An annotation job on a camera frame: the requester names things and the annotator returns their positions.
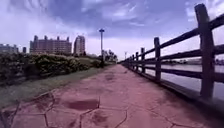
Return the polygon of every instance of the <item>blue sky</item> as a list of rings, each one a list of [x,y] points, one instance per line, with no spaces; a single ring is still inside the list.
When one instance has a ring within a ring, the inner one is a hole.
[[[1,0],[0,43],[29,47],[34,35],[43,38],[86,37],[87,52],[99,54],[100,28],[104,28],[104,48],[118,54],[133,54],[140,47],[153,47],[197,27],[194,6],[204,3],[210,18],[224,13],[223,0]],[[223,27],[215,30],[221,44]],[[170,54],[199,48],[198,37],[162,51]]]

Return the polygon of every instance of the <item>river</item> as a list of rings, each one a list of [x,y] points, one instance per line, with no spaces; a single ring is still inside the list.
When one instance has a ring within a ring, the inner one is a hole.
[[[202,67],[200,65],[174,65],[174,66],[162,65],[162,68],[187,70],[187,71],[202,71]],[[217,65],[215,67],[215,71],[224,73],[224,66]],[[146,72],[153,76],[155,75],[155,72],[152,70],[147,70]],[[200,89],[201,89],[200,79],[182,77],[182,76],[177,76],[177,75],[168,74],[168,73],[162,73],[161,77],[164,80],[168,80],[180,86],[184,86],[188,89],[192,89],[192,90],[200,92]],[[218,83],[218,82],[215,83],[213,97],[224,100],[224,83]]]

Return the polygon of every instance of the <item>stone pavement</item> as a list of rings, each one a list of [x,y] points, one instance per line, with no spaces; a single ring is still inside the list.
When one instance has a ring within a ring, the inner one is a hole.
[[[0,128],[221,128],[121,65],[6,108],[0,117]]]

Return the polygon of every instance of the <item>wooden railing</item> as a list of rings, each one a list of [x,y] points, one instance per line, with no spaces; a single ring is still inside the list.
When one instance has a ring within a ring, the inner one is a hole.
[[[212,30],[224,25],[224,14],[210,21],[207,13],[207,9],[204,4],[195,6],[196,17],[198,21],[198,28],[195,28],[189,32],[186,32],[174,39],[171,39],[160,45],[159,37],[154,38],[155,47],[145,51],[141,48],[141,54],[136,52],[135,55],[122,61],[122,64],[126,67],[141,73],[146,74],[146,69],[154,70],[154,79],[157,82],[161,81],[161,72],[175,74],[179,76],[192,77],[201,79],[200,95],[205,98],[212,98],[214,82],[224,83],[224,73],[215,72],[215,55],[224,54],[224,44],[214,46]],[[200,37],[200,49],[192,50],[182,53],[176,53],[166,56],[161,56],[161,50],[168,46],[174,45],[186,39],[199,35]],[[155,52],[155,57],[146,59],[145,56],[149,53]],[[196,71],[184,71],[184,70],[171,70],[161,68],[161,64],[164,60],[201,57],[202,72]],[[155,67],[149,67],[147,65],[155,64]]]

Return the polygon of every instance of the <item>hedge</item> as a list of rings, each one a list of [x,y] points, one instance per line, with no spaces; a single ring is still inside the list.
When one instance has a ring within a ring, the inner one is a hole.
[[[59,55],[0,54],[0,86],[99,68],[100,61]]]

